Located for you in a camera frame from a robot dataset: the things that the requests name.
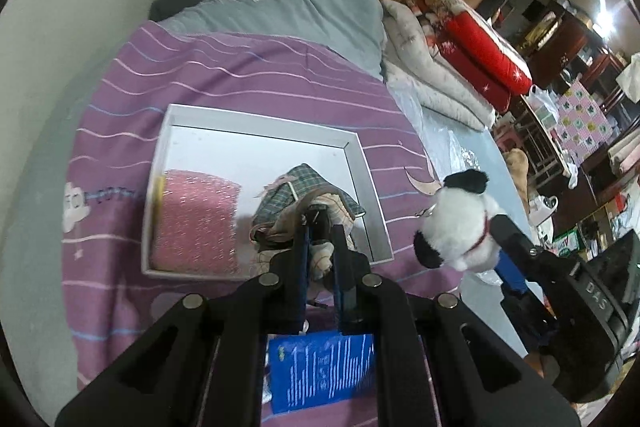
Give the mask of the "pink patterned gift box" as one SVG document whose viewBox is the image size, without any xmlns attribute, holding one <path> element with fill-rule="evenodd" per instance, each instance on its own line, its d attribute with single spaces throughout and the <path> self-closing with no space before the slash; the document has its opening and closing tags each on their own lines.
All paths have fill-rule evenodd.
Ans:
<svg viewBox="0 0 640 427">
<path fill-rule="evenodd" d="M 552 135 L 561 150 L 570 156 L 576 166 L 593 154 L 613 135 L 613 129 L 598 102 L 579 80 L 574 81 L 562 94 L 550 92 L 558 110 L 558 119 Z"/>
</svg>

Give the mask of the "grey plaid cloth with bow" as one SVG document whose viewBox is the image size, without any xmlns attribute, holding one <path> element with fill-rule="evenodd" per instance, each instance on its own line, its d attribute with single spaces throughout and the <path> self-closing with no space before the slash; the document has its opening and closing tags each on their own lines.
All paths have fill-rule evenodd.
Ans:
<svg viewBox="0 0 640 427">
<path fill-rule="evenodd" d="M 291 243 L 303 214 L 312 205 L 326 206 L 330 221 L 346 225 L 347 234 L 367 211 L 341 188 L 307 164 L 300 164 L 264 187 L 252 218 L 250 240 L 262 249 Z"/>
</svg>

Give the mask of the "grey blanket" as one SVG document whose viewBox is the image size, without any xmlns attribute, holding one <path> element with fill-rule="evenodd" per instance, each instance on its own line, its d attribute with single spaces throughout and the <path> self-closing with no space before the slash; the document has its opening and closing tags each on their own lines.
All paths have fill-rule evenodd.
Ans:
<svg viewBox="0 0 640 427">
<path fill-rule="evenodd" d="M 386 33 L 378 0 L 202 0 L 160 24 L 180 35 L 232 32 L 313 42 L 382 78 Z"/>
</svg>

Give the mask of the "brown plush toy dog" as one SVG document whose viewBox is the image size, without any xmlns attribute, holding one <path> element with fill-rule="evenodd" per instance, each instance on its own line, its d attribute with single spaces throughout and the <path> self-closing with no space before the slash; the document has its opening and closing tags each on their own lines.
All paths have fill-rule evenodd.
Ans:
<svg viewBox="0 0 640 427">
<path fill-rule="evenodd" d="M 503 153 L 502 156 L 506 162 L 506 168 L 509 170 L 516 191 L 518 191 L 518 197 L 521 199 L 525 212 L 529 213 L 528 158 L 519 148 L 512 148 L 512 150 Z"/>
</svg>

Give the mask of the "blue plastic package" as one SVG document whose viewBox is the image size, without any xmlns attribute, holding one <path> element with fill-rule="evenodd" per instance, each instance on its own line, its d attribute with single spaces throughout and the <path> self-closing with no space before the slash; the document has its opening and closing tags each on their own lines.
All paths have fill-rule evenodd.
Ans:
<svg viewBox="0 0 640 427">
<path fill-rule="evenodd" d="M 322 407 L 375 391 L 371 335 L 337 331 L 268 341 L 267 383 L 275 414 Z"/>
</svg>

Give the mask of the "white cardboard box tray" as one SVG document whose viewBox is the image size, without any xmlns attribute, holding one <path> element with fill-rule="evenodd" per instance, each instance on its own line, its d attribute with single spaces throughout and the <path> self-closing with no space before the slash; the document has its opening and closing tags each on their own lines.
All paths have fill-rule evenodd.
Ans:
<svg viewBox="0 0 640 427">
<path fill-rule="evenodd" d="M 300 165 L 352 196 L 366 211 L 352 230 L 357 251 L 372 265 L 394 259 L 378 192 L 354 132 L 288 119 L 232 112 L 219 108 L 170 104 L 165 112 L 151 164 L 141 239 L 141 272 L 148 277 L 186 281 L 244 281 L 253 247 L 248 240 L 250 218 L 264 187 Z M 153 247 L 152 191 L 154 179 L 171 169 L 213 174 L 239 184 L 235 219 L 240 271 L 226 277 L 176 274 L 151 267 Z"/>
</svg>

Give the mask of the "white black plush dog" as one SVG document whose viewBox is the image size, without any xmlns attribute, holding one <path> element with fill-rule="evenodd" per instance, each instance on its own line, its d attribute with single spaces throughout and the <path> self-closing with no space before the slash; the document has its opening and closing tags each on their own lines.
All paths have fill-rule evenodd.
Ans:
<svg viewBox="0 0 640 427">
<path fill-rule="evenodd" d="M 413 236 L 421 265 L 475 273 L 495 269 L 500 247 L 490 235 L 490 221 L 503 210 L 487 193 L 487 185 L 488 176 L 480 170 L 446 176 Z"/>
</svg>

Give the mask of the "red folded quilt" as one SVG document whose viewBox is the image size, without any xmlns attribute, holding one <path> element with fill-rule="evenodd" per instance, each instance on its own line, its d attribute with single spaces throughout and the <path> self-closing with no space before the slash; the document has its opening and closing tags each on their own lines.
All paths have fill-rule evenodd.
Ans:
<svg viewBox="0 0 640 427">
<path fill-rule="evenodd" d="M 419 21 L 430 50 L 502 115 L 514 96 L 529 94 L 525 60 L 464 0 L 402 0 Z"/>
</svg>

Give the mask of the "pink sparkly sponge cloth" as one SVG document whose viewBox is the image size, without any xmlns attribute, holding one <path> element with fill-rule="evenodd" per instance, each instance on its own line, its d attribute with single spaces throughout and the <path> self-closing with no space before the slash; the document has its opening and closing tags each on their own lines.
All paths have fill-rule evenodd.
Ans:
<svg viewBox="0 0 640 427">
<path fill-rule="evenodd" d="M 238 271 L 236 219 L 241 187 L 213 174 L 171 169 L 150 254 L 156 271 L 226 277 Z"/>
</svg>

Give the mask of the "clear plastic sheet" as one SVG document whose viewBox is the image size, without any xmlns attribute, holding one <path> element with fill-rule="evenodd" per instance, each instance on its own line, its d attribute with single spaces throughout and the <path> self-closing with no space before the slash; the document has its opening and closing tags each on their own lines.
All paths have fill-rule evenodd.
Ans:
<svg viewBox="0 0 640 427">
<path fill-rule="evenodd" d="M 418 135 L 427 157 L 427 170 L 439 181 L 458 171 L 482 169 L 475 153 L 465 148 L 450 124 L 456 120 L 423 107 L 408 86 L 387 86 L 401 113 Z"/>
</svg>

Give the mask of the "purple striped bed sheet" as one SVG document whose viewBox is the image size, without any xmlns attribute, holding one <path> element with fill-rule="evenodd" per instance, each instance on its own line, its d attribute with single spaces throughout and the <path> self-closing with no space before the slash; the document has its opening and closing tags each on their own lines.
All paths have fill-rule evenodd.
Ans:
<svg viewBox="0 0 640 427">
<path fill-rule="evenodd" d="M 431 297 L 462 280 L 429 270 L 412 236 L 426 199 L 411 185 L 445 176 L 448 140 L 477 153 L 489 191 L 525 222 L 506 163 L 486 132 L 423 107 L 408 84 L 363 72 L 325 46 L 297 38 L 178 35 L 141 26 L 118 51 L 81 116 L 63 200 L 62 288 L 87 386 L 158 312 L 190 291 L 230 293 L 233 283 L 151 277 L 142 269 L 143 215 L 156 155 L 171 169 L 210 172 L 240 184 L 250 217 L 262 188 L 307 164 L 352 196 L 363 153 L 371 195 L 356 241 L 376 271 Z"/>
</svg>

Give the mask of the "beige folded quilt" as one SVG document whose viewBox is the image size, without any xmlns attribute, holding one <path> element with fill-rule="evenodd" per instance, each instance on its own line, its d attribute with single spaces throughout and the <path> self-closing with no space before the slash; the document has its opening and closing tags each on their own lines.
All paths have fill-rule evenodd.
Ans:
<svg viewBox="0 0 640 427">
<path fill-rule="evenodd" d="M 419 103 L 476 131 L 489 130 L 495 109 L 451 66 L 431 54 L 420 23 L 408 6 L 382 0 L 385 80 L 407 86 Z"/>
</svg>

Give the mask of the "yellow tissue pack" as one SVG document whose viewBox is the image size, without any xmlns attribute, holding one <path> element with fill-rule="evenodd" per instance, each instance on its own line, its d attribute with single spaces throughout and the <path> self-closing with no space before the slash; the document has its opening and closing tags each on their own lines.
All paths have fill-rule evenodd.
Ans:
<svg viewBox="0 0 640 427">
<path fill-rule="evenodd" d="M 154 179 L 152 191 L 152 230 L 160 223 L 160 213 L 162 212 L 162 202 L 164 197 L 165 176 L 160 174 Z"/>
</svg>

